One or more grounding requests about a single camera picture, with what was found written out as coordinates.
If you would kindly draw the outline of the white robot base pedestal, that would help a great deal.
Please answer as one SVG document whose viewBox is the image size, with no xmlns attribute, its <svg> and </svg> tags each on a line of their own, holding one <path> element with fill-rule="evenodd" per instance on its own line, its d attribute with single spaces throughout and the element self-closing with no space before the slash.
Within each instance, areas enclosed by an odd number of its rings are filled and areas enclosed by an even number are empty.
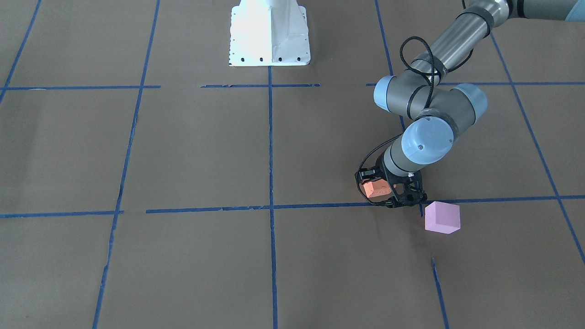
<svg viewBox="0 0 585 329">
<path fill-rule="evenodd" d="M 230 18 L 231 67 L 311 62 L 307 11 L 296 0 L 241 0 Z"/>
</svg>

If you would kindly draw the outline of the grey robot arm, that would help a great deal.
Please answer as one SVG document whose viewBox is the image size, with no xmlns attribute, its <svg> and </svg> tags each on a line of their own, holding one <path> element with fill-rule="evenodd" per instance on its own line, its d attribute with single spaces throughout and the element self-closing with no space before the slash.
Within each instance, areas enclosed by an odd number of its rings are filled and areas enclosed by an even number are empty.
<svg viewBox="0 0 585 329">
<path fill-rule="evenodd" d="M 488 108 L 485 93 L 470 83 L 442 90 L 439 84 L 470 58 L 475 46 L 493 30 L 514 18 L 566 22 L 584 21 L 582 0 L 471 0 L 455 21 L 412 62 L 401 57 L 405 71 L 376 83 L 376 105 L 391 114 L 411 119 L 406 130 L 382 146 L 386 150 L 370 168 L 360 166 L 356 185 L 384 180 L 391 190 L 374 206 L 398 208 L 427 200 L 421 170 L 439 162 L 461 135 L 477 123 Z"/>
</svg>

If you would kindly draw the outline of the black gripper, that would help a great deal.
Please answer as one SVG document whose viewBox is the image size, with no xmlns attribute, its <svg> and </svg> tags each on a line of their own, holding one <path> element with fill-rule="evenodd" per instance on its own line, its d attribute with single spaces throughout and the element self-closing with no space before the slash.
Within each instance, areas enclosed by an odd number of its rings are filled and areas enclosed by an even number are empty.
<svg viewBox="0 0 585 329">
<path fill-rule="evenodd" d="M 420 171 L 407 173 L 406 176 L 398 176 L 389 170 L 384 156 L 378 156 L 377 167 L 362 167 L 355 172 L 355 181 L 358 190 L 368 182 L 386 181 L 391 193 L 389 198 L 372 202 L 375 206 L 399 208 L 413 207 L 423 204 L 428 200 L 427 193 L 423 190 L 422 174 Z"/>
</svg>

